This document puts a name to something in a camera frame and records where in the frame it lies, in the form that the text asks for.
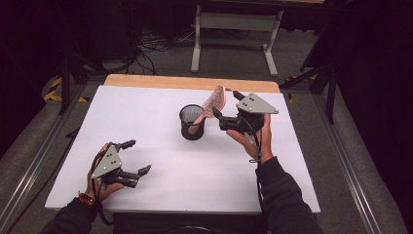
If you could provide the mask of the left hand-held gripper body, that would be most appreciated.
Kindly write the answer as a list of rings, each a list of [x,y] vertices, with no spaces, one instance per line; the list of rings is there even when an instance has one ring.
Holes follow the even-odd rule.
[[[135,188],[138,175],[122,170],[123,163],[119,156],[120,143],[110,142],[108,148],[97,155],[98,163],[93,163],[92,178],[99,178],[104,184],[122,183],[126,187]]]

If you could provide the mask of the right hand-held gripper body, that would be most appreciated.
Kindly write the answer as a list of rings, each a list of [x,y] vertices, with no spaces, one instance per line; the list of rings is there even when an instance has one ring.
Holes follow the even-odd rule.
[[[238,114],[235,117],[223,116],[218,119],[221,131],[234,130],[240,134],[253,135],[264,125],[265,114],[278,114],[279,111],[269,102],[250,93],[236,104]]]

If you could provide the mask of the pink hairbrush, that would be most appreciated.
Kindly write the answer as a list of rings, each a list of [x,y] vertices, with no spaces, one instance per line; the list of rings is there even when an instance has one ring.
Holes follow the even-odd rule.
[[[215,107],[221,111],[226,104],[226,90],[222,86],[217,86],[212,94],[202,105],[201,115],[193,122],[193,125],[188,129],[188,133],[193,135],[200,127],[205,118],[213,118],[212,108]]]

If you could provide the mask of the black mesh cup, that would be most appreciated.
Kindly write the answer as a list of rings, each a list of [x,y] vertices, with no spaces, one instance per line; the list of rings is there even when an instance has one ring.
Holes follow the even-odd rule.
[[[198,140],[204,135],[205,116],[203,108],[197,104],[188,104],[181,108],[179,119],[181,134],[185,139]]]

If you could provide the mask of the person's left hand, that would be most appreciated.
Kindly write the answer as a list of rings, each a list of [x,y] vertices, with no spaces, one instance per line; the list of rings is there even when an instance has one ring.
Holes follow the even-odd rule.
[[[101,184],[99,179],[91,179],[92,173],[88,173],[88,185],[85,194],[91,197],[94,201],[104,201],[112,193],[124,188],[122,183],[113,183],[109,185]]]

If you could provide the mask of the person's right hand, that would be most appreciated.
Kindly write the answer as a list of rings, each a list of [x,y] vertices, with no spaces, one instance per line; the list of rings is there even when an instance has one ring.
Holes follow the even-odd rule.
[[[272,133],[271,133],[271,115],[264,115],[264,125],[257,132],[258,141],[252,143],[247,136],[244,136],[237,131],[228,130],[226,134],[239,143],[246,153],[259,164],[263,165],[266,161],[272,159]]]

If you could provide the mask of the white board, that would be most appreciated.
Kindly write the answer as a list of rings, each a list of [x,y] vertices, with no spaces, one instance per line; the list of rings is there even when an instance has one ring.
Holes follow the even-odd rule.
[[[135,140],[123,150],[123,170],[149,173],[134,188],[104,201],[116,213],[257,214],[255,164],[244,149],[206,120],[198,140],[181,134],[180,109],[203,103],[202,90],[101,86],[47,198],[60,209],[83,190],[94,156],[108,142]]]

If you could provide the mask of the wooden table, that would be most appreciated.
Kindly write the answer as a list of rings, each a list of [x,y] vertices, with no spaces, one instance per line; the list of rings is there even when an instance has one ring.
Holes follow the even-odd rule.
[[[213,90],[223,86],[230,90],[253,93],[279,93],[280,88],[273,81],[249,81],[201,77],[173,77],[152,75],[110,74],[104,81],[105,86]]]

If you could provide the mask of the person's lap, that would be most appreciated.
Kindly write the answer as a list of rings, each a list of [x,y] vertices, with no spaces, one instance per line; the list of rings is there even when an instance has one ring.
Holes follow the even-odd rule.
[[[113,215],[114,234],[268,234],[260,214]]]

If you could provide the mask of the black metal stand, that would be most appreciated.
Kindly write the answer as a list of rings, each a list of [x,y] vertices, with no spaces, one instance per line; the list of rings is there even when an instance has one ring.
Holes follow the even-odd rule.
[[[309,91],[311,94],[320,95],[325,87],[328,88],[326,105],[325,105],[325,115],[330,124],[334,123],[333,120],[333,108],[335,101],[335,92],[337,85],[337,78],[335,75],[335,67],[332,62],[328,62],[316,68],[310,69],[299,76],[286,80],[280,85],[281,90],[288,90],[297,84],[309,80],[314,77],[314,80],[309,86]]]
[[[82,57],[76,53],[66,53],[61,58],[61,91],[62,101],[59,114],[62,115],[71,103],[70,78],[73,78],[76,84],[84,85],[89,80],[86,66],[90,67],[99,75],[107,76],[110,74],[102,65]]]

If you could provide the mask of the yellow and black floor tape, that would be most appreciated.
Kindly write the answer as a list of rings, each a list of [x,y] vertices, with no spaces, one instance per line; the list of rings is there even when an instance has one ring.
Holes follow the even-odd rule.
[[[51,80],[46,92],[44,93],[43,99],[45,101],[63,101],[63,96],[58,90],[61,89],[62,78],[56,77]]]

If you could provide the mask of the aluminium rail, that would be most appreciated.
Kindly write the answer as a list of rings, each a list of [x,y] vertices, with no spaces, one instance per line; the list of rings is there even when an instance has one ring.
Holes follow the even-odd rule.
[[[85,85],[78,85],[70,93],[67,106],[64,107],[64,111],[61,114],[56,116],[51,128],[47,131],[47,135],[42,141],[41,146],[30,161],[30,165],[23,172],[16,189],[11,195],[7,205],[4,207],[4,210],[0,214],[0,234],[6,234],[12,227],[14,221],[17,219],[19,210],[22,207],[24,200],[26,199],[31,187],[37,179],[37,176],[40,174],[43,166],[45,165],[54,144],[56,143],[56,138],[60,134],[63,125],[70,115],[70,112],[74,108],[78,99],[81,97],[85,88]]]
[[[359,183],[356,172],[353,169],[353,166],[351,165],[344,144],[341,138],[339,137],[335,126],[329,122],[329,119],[326,116],[324,101],[322,97],[320,95],[314,95],[313,100],[317,107],[318,113],[320,114],[321,119],[332,140],[332,143],[336,151],[339,167],[350,189],[353,200],[355,201],[357,210],[360,214],[361,220],[365,226],[367,234],[383,234],[381,228],[379,227],[377,219],[371,210],[370,204],[368,203],[364,190],[361,184]]]

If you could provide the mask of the grey metal table frame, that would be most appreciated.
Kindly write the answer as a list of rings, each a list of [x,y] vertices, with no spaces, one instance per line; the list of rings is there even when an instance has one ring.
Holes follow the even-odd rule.
[[[248,31],[268,31],[269,40],[262,45],[263,54],[271,76],[279,73],[273,58],[272,50],[282,22],[283,11],[277,11],[273,16],[258,16],[229,13],[206,12],[201,5],[195,14],[195,44],[192,55],[191,71],[197,73],[201,59],[201,29],[231,29]]]

